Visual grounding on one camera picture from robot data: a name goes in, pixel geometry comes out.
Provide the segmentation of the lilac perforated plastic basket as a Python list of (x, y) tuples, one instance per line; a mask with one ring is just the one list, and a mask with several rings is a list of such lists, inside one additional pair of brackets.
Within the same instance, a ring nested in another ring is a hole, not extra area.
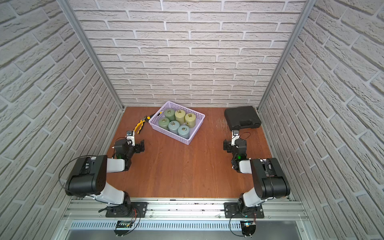
[(152, 128), (189, 145), (205, 115), (173, 102), (166, 102), (149, 120)]

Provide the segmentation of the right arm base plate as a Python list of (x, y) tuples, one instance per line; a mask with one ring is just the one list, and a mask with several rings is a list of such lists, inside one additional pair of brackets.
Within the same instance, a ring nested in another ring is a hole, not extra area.
[(239, 203), (224, 203), (224, 213), (227, 219), (230, 218), (246, 218), (246, 219), (263, 219), (265, 217), (262, 206), (245, 207)]

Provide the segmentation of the blue-grey canister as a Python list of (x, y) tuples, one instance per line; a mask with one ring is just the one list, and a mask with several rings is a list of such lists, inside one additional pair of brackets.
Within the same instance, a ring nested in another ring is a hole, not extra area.
[(180, 123), (178, 122), (178, 121), (171, 121), (170, 123), (169, 123), (169, 131), (171, 132), (171, 133), (173, 133), (173, 134), (176, 134), (176, 135), (178, 135), (179, 133), (178, 133), (178, 129), (179, 129), (179, 127), (180, 127)]
[(181, 125), (178, 128), (178, 135), (184, 139), (189, 139), (190, 137), (190, 128), (187, 125)]

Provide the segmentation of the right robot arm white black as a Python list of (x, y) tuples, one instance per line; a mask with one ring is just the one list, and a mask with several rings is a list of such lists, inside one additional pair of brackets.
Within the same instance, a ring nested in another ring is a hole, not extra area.
[(225, 140), (223, 149), (233, 155), (232, 168), (238, 173), (252, 175), (253, 180), (253, 188), (241, 194), (236, 205), (225, 207), (232, 216), (247, 217), (253, 214), (262, 203), (290, 195), (289, 181), (276, 158), (248, 158), (247, 142), (243, 139), (232, 142)]

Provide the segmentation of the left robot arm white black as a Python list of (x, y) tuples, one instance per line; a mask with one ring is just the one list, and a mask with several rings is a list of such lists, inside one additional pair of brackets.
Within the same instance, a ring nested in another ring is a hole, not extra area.
[(74, 160), (75, 165), (64, 185), (68, 196), (90, 197), (106, 205), (99, 212), (106, 212), (107, 218), (138, 217), (129, 194), (107, 182), (108, 173), (126, 172), (132, 164), (134, 154), (145, 151), (145, 141), (135, 144), (133, 139), (120, 139), (114, 145), (115, 156), (82, 156)]

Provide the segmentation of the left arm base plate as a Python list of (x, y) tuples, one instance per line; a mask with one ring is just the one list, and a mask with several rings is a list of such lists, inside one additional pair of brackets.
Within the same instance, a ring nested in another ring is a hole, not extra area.
[(107, 218), (144, 218), (148, 202), (131, 202), (130, 205), (107, 207)]

